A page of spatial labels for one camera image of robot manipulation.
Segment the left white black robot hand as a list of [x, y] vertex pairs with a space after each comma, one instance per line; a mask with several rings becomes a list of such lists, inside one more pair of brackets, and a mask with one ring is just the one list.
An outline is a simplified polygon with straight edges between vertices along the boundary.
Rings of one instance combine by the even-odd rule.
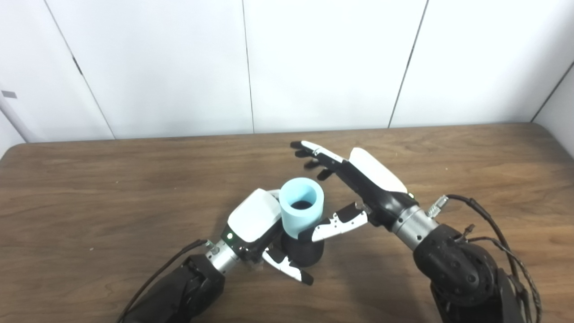
[[209, 261], [223, 275], [240, 262], [267, 262], [298, 282], [312, 286], [314, 278], [295, 264], [275, 239], [284, 233], [278, 190], [254, 190], [229, 215]]

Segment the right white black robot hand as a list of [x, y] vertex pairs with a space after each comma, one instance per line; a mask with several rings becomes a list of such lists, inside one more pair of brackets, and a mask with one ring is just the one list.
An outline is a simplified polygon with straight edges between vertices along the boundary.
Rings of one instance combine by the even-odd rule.
[[400, 215], [418, 203], [410, 196], [406, 186], [386, 167], [364, 149], [355, 147], [348, 159], [309, 141], [292, 141], [298, 158], [309, 157], [305, 169], [322, 166], [317, 179], [324, 181], [337, 175], [362, 201], [336, 211], [332, 217], [301, 231], [299, 241], [318, 242], [355, 230], [366, 223], [391, 230]]

